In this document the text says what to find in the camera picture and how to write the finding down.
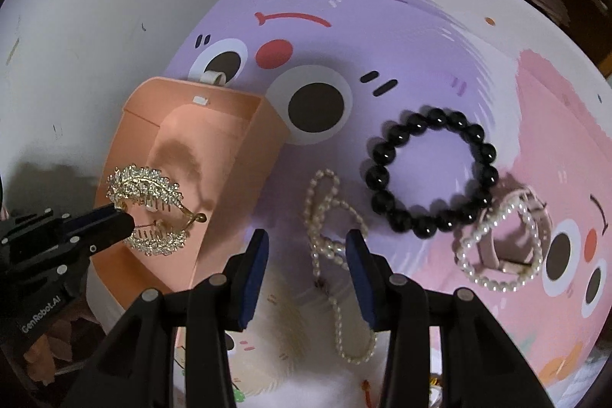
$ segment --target red cheek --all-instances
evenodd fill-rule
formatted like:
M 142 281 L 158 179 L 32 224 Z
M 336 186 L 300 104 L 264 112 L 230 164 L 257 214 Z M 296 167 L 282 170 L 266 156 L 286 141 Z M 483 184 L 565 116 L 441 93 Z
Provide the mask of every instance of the red cheek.
M 284 39 L 266 42 L 255 54 L 255 62 L 264 70 L 273 70 L 284 65 L 293 54 L 293 46 Z
M 597 249 L 597 233 L 595 229 L 589 230 L 589 233 L 586 234 L 586 239 L 584 240 L 584 260 L 587 263 L 593 259 L 595 256 L 595 250 Z

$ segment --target black pupil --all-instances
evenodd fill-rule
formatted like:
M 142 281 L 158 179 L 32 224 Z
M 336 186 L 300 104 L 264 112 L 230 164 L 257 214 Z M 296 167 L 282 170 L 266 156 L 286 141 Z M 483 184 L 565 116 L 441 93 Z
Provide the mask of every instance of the black pupil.
M 344 113 L 344 99 L 328 83 L 309 83 L 289 101 L 289 119 L 299 130 L 319 133 L 337 124 Z
M 589 280 L 589 285 L 586 286 L 586 304 L 591 304 L 597 295 L 597 291 L 599 291 L 599 284 L 602 281 L 602 271 L 598 267 L 591 275 Z
M 211 61 L 206 65 L 204 71 L 222 71 L 225 73 L 226 81 L 229 82 L 236 76 L 240 69 L 240 56 L 237 52 L 226 51 L 221 54 L 217 54 Z
M 567 234 L 558 234 L 550 244 L 546 258 L 546 273 L 550 280 L 557 280 L 563 275 L 570 261 L 571 243 Z
M 234 349 L 234 340 L 231 338 L 231 336 L 229 334 L 225 335 L 225 349 L 227 349 L 227 351 L 231 351 L 232 349 Z

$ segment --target peach container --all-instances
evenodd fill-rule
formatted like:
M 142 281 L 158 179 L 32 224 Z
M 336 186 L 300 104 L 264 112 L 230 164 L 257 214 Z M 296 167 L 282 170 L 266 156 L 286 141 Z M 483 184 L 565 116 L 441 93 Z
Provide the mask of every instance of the peach container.
M 146 256 L 118 243 L 92 257 L 124 309 L 150 287 L 164 293 L 192 288 L 244 248 L 250 215 L 288 135 L 262 96 L 162 77 L 134 91 L 112 140 L 96 206 L 109 202 L 106 178 L 115 168 L 135 163 L 179 183 L 183 205 L 208 220 L 192 225 L 185 247 L 169 256 Z M 137 225 L 163 218 L 142 206 L 130 214 Z

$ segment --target metal screw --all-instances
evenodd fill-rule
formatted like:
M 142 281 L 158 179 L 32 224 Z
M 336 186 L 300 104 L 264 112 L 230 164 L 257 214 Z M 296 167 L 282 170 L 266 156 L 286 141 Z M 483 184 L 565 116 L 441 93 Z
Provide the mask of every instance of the metal screw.
M 228 278 L 222 273 L 216 273 L 214 275 L 211 275 L 208 281 L 210 282 L 211 286 L 218 287 L 226 283 L 228 281 Z
M 389 277 L 389 283 L 393 286 L 405 286 L 408 282 L 408 277 L 402 275 L 401 273 L 394 273 L 391 277 Z
M 143 291 L 143 293 L 141 294 L 143 301 L 146 301 L 147 303 L 151 303 L 151 301 L 155 301 L 158 296 L 159 296 L 159 291 L 157 289 L 147 289 L 146 291 Z
M 474 293 L 466 288 L 461 288 L 457 291 L 457 297 L 461 301 L 471 301 L 474 299 Z

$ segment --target pink cartoon character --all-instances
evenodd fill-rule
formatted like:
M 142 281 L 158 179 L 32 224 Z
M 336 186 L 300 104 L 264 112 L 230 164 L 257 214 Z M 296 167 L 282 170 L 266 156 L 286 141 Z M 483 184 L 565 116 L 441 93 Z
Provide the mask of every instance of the pink cartoon character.
M 448 245 L 440 245 L 414 278 L 443 292 L 474 289 L 555 398 L 586 359 L 612 304 L 606 287 L 612 140 L 571 84 L 530 50 L 521 54 L 516 85 L 520 153 L 505 175 L 531 187 L 550 215 L 550 240 L 543 241 L 550 246 L 540 275 L 517 292 L 492 292 L 471 284 Z M 498 281 L 514 277 L 491 270 L 487 275 Z

